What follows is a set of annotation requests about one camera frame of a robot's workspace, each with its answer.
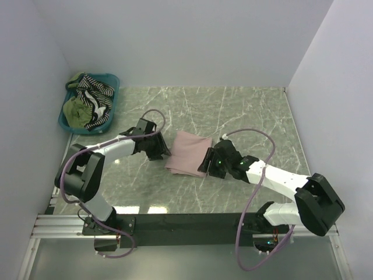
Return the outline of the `pink tank top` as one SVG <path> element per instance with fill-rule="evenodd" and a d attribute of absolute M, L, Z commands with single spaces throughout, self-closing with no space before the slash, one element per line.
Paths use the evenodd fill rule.
<path fill-rule="evenodd" d="M 198 168 L 202 164 L 207 150 L 212 147 L 212 142 L 212 138 L 178 131 L 165 168 L 172 174 L 206 177 L 206 173 L 199 172 Z"/>

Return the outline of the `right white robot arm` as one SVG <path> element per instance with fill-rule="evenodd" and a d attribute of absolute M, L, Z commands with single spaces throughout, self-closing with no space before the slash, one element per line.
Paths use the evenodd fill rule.
<path fill-rule="evenodd" d="M 249 184 L 260 183 L 291 200 L 282 204 L 270 201 L 257 211 L 254 230 L 259 233 L 268 233 L 275 226 L 303 225 L 311 233 L 325 236 L 345 210 L 323 175 L 299 175 L 266 165 L 257 157 L 242 156 L 230 140 L 208 148 L 198 171 L 221 179 L 230 174 Z"/>

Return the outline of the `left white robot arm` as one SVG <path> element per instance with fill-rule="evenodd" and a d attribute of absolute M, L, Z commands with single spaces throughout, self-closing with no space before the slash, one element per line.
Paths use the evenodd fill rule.
<path fill-rule="evenodd" d="M 108 235 L 118 229 L 118 222 L 115 208 L 99 193 L 104 167 L 140 152 L 150 161 L 171 155 L 157 125 L 144 118 L 109 141 L 92 146 L 72 145 L 57 172 L 55 186 L 66 203 L 80 205 L 96 222 L 96 228 Z"/>

